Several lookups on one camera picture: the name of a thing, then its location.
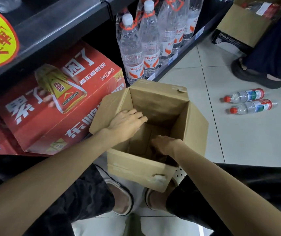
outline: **clear plastic bottle on shelf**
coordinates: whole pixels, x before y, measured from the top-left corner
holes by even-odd
[[[147,0],[139,0],[138,1],[138,4],[137,4],[137,9],[136,9],[136,17],[135,17],[135,22],[137,23],[137,29],[139,30],[140,28],[140,23],[141,23],[141,20],[143,18],[143,15],[144,15],[144,3],[145,1]],[[160,0],[152,0],[155,4],[155,15],[158,16],[158,13],[159,13],[159,10],[161,8],[161,5],[162,5],[162,1]]]
[[[139,35],[144,52],[145,76],[150,77],[159,68],[160,40],[154,2],[144,3],[145,12],[142,18]]]
[[[240,103],[230,108],[231,114],[250,114],[258,113],[261,111],[271,110],[277,107],[277,102],[269,99],[254,100],[252,102]]]
[[[158,29],[160,36],[160,58],[159,64],[168,62],[172,55],[177,18],[174,0],[165,0],[158,15]]]
[[[128,13],[129,13],[129,11],[128,11],[127,7],[125,7],[119,13],[116,14],[115,33],[116,33],[117,44],[119,45],[119,47],[120,47],[121,33],[122,33],[122,29],[123,29],[122,17],[123,17],[123,15],[128,14]]]
[[[177,3],[177,29],[175,31],[174,45],[172,53],[175,54],[182,44],[183,35],[188,19],[190,0],[175,0]]]
[[[263,89],[257,88],[246,91],[234,92],[232,94],[226,95],[224,97],[224,101],[226,103],[245,103],[256,99],[262,99],[268,94],[269,93],[265,92]]]
[[[122,18],[123,30],[121,34],[121,56],[129,84],[144,75],[144,53],[136,24],[131,14],[125,14]]]
[[[198,22],[199,14],[204,0],[190,0],[189,14],[183,36],[183,44],[194,35],[195,27]]]
[[[21,5],[21,0],[0,0],[0,13],[7,13],[17,9]]]

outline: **pants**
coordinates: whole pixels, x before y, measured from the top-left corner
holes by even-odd
[[[249,69],[281,79],[281,18],[243,59]]]
[[[1,156],[0,184],[44,160],[44,157]],[[281,211],[281,168],[217,164]],[[25,232],[24,235],[74,236],[71,223],[109,212],[114,197],[92,164]],[[167,210],[214,230],[232,235],[189,177],[167,199]]]

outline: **bottle with red cap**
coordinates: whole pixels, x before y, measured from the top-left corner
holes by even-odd
[[[258,113],[266,110],[271,110],[272,108],[277,107],[277,102],[271,101],[269,99],[259,99],[251,102],[245,102],[238,104],[230,108],[231,114],[249,114],[249,113]]]
[[[268,92],[265,92],[261,88],[251,89],[246,91],[234,92],[230,95],[224,97],[226,103],[245,103],[253,101],[256,99],[262,99],[268,95]]]

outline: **qr code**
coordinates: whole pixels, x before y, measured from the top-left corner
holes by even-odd
[[[216,42],[217,44],[220,44],[220,43],[222,42],[222,39],[217,38],[217,39],[215,40],[215,42]]]

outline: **white bottle cap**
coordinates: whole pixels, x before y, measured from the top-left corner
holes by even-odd
[[[152,0],[147,0],[145,1],[144,3],[144,9],[146,12],[151,12],[154,10],[154,7],[155,7],[155,4],[154,4],[154,1]]]
[[[122,17],[122,22],[124,26],[129,26],[133,24],[133,16],[131,14],[124,14]]]

